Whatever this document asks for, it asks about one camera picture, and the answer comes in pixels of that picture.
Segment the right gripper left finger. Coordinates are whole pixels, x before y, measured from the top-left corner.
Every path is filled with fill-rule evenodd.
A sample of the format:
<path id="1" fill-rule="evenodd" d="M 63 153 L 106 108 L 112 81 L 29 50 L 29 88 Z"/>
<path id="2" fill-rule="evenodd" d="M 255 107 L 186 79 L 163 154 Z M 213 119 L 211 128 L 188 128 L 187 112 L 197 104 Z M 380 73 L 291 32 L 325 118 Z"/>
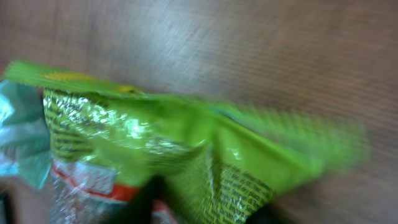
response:
<path id="1" fill-rule="evenodd" d="M 164 194 L 164 178 L 155 175 L 120 211 L 108 218 L 108 224 L 150 224 L 156 199 Z"/>

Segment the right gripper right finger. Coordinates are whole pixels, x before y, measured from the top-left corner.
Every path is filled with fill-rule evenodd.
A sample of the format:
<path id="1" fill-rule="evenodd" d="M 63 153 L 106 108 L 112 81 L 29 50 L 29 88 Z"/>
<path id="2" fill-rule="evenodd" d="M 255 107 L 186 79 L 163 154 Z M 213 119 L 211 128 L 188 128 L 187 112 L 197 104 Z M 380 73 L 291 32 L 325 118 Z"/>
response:
<path id="1" fill-rule="evenodd" d="M 245 224 L 289 224 L 289 220 L 272 203 L 268 203 L 251 214 Z"/>

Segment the green snack bag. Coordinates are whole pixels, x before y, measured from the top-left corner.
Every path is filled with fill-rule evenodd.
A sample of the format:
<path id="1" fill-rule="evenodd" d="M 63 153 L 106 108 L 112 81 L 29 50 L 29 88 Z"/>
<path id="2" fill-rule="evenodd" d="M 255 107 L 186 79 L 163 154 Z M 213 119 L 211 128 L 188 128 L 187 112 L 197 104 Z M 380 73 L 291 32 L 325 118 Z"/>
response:
<path id="1" fill-rule="evenodd" d="M 278 196 L 368 158 L 362 125 L 175 95 L 16 60 L 9 81 L 42 88 L 52 223 L 108 223 L 155 175 L 153 221 L 245 223 Z"/>

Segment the light blue tissue pack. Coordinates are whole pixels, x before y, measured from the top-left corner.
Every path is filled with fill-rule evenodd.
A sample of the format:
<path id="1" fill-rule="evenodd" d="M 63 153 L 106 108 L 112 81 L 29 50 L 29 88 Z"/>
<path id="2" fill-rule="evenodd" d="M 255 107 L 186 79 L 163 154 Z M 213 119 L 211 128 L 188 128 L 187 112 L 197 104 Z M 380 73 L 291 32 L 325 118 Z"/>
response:
<path id="1" fill-rule="evenodd" d="M 50 137 L 36 88 L 1 82 L 1 176 L 18 176 L 35 189 L 48 176 Z"/>

